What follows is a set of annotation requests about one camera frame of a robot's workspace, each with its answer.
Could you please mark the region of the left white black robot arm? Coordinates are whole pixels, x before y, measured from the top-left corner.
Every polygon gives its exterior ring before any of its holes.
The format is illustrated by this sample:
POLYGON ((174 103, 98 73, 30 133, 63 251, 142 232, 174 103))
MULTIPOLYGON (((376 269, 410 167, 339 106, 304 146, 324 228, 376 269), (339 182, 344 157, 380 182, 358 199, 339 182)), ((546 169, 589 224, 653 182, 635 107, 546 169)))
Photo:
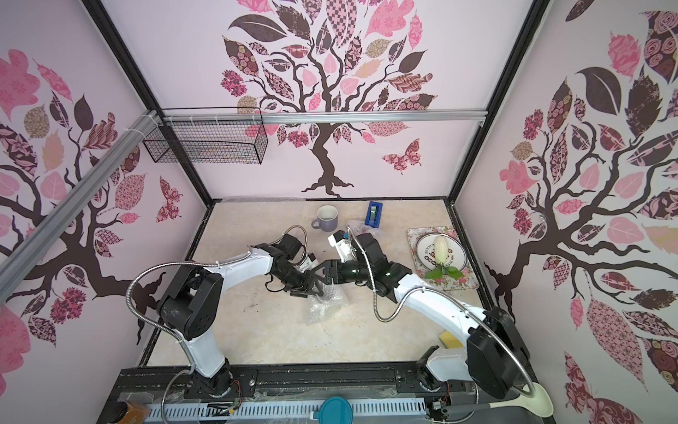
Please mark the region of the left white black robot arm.
POLYGON ((194 370, 194 387, 211 397, 222 397, 231 387, 230 364, 213 331, 222 294, 251 278, 269 276, 295 297, 323 295, 312 271, 300 271, 275 247, 254 247, 224 263, 184 261, 161 299, 163 324, 185 352, 194 370))

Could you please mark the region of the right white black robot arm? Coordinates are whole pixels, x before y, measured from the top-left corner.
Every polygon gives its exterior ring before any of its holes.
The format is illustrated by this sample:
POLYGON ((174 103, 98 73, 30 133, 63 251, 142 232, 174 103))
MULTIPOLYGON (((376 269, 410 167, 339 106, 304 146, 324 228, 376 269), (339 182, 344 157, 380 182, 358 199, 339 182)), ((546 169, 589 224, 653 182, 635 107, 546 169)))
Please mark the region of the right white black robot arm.
POLYGON ((433 288, 400 263, 390 261, 370 234, 352 235, 337 231, 328 243, 339 255, 325 261, 323 271, 331 284, 363 283, 373 293, 375 317, 382 323, 394 321, 401 311, 423 314, 451 333, 459 348, 431 347, 418 361, 418 378, 429 390, 448 381, 468 381, 486 394, 500 399, 514 391, 532 398, 536 384, 526 367, 528 349, 516 325, 499 307, 473 307, 433 288), (385 316, 378 302, 386 298, 395 310, 385 316))

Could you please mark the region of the clear bubble wrap sheet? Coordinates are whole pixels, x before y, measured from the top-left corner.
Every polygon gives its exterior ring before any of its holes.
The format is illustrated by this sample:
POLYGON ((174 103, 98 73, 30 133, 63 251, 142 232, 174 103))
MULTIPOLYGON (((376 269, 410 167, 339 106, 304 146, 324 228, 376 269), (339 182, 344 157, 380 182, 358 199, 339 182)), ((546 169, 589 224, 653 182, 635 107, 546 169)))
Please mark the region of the clear bubble wrap sheet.
POLYGON ((349 220, 347 222, 347 227, 351 230, 354 236, 371 234, 374 238, 377 238, 380 235, 379 229, 367 225, 363 221, 349 220))
POLYGON ((307 298, 307 324, 322 323, 349 305, 344 290, 337 284, 322 284, 322 294, 313 294, 307 298))

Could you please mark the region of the blue tape dispenser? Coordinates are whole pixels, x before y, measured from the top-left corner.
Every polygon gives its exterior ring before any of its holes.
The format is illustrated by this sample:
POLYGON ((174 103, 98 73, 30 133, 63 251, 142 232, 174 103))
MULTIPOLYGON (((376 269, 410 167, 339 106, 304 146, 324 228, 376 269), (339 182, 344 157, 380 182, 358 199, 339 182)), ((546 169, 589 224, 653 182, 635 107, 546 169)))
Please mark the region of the blue tape dispenser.
POLYGON ((381 202, 371 201, 365 215, 365 225, 378 229, 380 227, 382 210, 383 204, 381 202))

